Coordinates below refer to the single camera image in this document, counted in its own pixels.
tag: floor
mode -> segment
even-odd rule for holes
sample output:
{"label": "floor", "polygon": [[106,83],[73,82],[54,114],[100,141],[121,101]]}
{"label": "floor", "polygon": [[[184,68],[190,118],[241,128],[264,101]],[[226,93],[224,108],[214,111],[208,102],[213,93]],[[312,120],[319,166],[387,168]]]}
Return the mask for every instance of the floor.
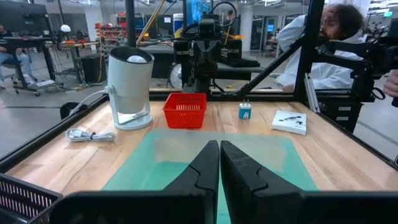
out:
{"label": "floor", "polygon": [[[91,54],[91,50],[81,50],[81,55]],[[263,67],[268,66],[274,59],[259,57],[257,52],[249,53],[255,56]],[[70,55],[65,51],[52,52],[56,70],[72,68]],[[48,71],[44,57],[40,53],[32,53],[33,74],[39,80],[48,79]],[[274,73],[282,73],[286,63],[277,68]],[[3,75],[14,73],[13,70],[2,67]],[[73,75],[59,75],[57,81],[65,84],[65,88],[79,88],[79,84]],[[376,86],[382,86],[385,78],[378,80]],[[271,86],[273,79],[266,78],[257,87]],[[166,80],[152,79],[151,87],[165,87]],[[245,82],[236,80],[219,80],[218,84],[225,88],[232,85],[233,88],[240,88]],[[103,86],[93,86],[82,90],[65,91],[56,87],[48,90],[41,90],[41,96],[36,97],[28,91],[20,91],[17,95],[12,89],[10,80],[6,82],[6,90],[0,90],[0,157],[5,156],[12,150],[20,147],[32,138],[40,135],[49,128],[61,121],[59,107],[66,102],[79,102],[88,95],[102,90]],[[87,103],[97,99],[93,96]],[[398,155],[398,119],[395,119],[398,109],[391,106],[391,98],[376,100],[363,106],[354,134],[366,141],[372,147],[380,150],[391,159]]]}

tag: translucent green tray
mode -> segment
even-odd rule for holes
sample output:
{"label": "translucent green tray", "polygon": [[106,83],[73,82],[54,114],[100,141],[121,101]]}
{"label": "translucent green tray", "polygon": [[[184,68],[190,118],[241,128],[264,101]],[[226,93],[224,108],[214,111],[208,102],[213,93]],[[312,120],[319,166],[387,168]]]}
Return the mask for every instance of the translucent green tray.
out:
{"label": "translucent green tray", "polygon": [[[162,190],[191,163],[209,140],[227,140],[266,168],[304,190],[316,190],[293,142],[282,136],[152,130],[103,190]],[[230,223],[219,182],[218,223]]]}

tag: red container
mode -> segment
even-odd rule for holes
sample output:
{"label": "red container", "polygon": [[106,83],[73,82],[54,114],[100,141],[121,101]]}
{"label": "red container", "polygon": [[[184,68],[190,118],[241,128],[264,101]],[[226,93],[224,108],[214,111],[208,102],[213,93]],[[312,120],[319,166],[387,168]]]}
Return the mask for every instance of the red container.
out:
{"label": "red container", "polygon": [[206,94],[171,93],[163,111],[169,128],[201,128],[206,111]]}

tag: white box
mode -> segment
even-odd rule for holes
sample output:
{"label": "white box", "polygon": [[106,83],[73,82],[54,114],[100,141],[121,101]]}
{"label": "white box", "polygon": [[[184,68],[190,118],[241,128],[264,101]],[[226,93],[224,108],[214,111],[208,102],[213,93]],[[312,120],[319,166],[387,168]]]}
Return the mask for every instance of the white box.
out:
{"label": "white box", "polygon": [[307,115],[290,111],[277,111],[271,128],[305,135],[307,132]]}

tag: white charging cable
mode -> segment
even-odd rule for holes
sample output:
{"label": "white charging cable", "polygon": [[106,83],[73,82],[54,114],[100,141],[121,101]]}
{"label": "white charging cable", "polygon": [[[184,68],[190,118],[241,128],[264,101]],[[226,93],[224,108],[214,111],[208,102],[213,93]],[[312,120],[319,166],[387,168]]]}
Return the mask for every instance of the white charging cable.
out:
{"label": "white charging cable", "polygon": [[[98,93],[104,93],[104,90],[97,91],[95,93],[92,93],[91,95],[87,96],[84,100],[82,100],[71,112],[69,113],[69,116],[73,115],[76,113],[76,111],[79,110],[79,108],[84,104],[84,102],[90,98],[91,96],[98,94]],[[82,141],[114,141],[116,138],[116,135],[114,133],[106,133],[106,134],[96,134],[96,133],[87,133],[85,131],[82,131],[77,128],[72,128],[66,131],[65,133],[66,137],[73,141],[73,142],[82,142]]]}
{"label": "white charging cable", "polygon": [[77,128],[72,128],[66,131],[66,137],[73,142],[82,142],[82,141],[114,141],[116,135],[114,133],[106,133],[106,134],[96,134],[96,133],[87,133]]}

